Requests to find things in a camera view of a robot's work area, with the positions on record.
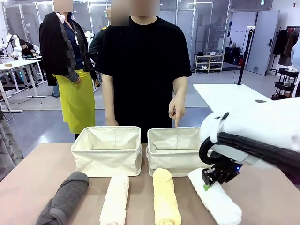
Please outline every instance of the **rolled towel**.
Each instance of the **rolled towel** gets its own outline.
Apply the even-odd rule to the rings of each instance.
[[[226,194],[219,182],[215,182],[207,191],[204,190],[202,168],[188,174],[204,206],[214,217],[218,225],[237,225],[242,220],[242,210]]]
[[[155,225],[181,225],[172,174],[158,168],[153,173]]]
[[[72,173],[47,203],[36,225],[66,225],[89,184],[89,178],[84,173]]]
[[[100,225],[125,224],[128,190],[129,177],[116,175],[111,178],[100,215]]]

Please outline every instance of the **neck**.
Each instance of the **neck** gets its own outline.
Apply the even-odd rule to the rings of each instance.
[[[65,16],[65,21],[68,22],[68,13],[69,12],[60,12],[60,14]]]
[[[158,18],[156,16],[132,16],[131,19],[139,25],[149,25],[154,23]]]

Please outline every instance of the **dark blue shirt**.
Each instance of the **dark blue shirt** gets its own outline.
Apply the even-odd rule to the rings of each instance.
[[[65,31],[66,31],[67,35],[70,38],[70,41],[71,41],[71,44],[72,44],[72,47],[73,47],[73,52],[74,52],[75,61],[76,61],[76,70],[83,69],[83,59],[82,59],[81,54],[80,54],[79,45],[77,45],[77,43],[76,43],[75,33],[69,27],[69,25],[67,25],[66,22],[64,22],[64,27],[65,27]]]

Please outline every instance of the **fabric basket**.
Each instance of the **fabric basket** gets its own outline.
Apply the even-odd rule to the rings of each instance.
[[[142,166],[139,127],[87,127],[71,147],[77,171],[88,177],[137,176]]]
[[[174,177],[187,177],[199,168],[210,168],[199,158],[200,127],[157,128],[148,131],[149,175],[157,168],[167,169]]]

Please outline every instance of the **cream rolled towel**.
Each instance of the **cream rolled towel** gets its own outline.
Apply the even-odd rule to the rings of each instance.
[[[219,182],[215,182],[207,191],[204,190],[202,169],[188,174],[204,206],[210,211],[218,225],[238,225],[242,221],[242,210],[226,194]]]
[[[125,224],[128,190],[129,177],[116,175],[111,178],[100,215],[100,225]]]
[[[153,173],[155,225],[181,225],[172,174],[158,168]]]

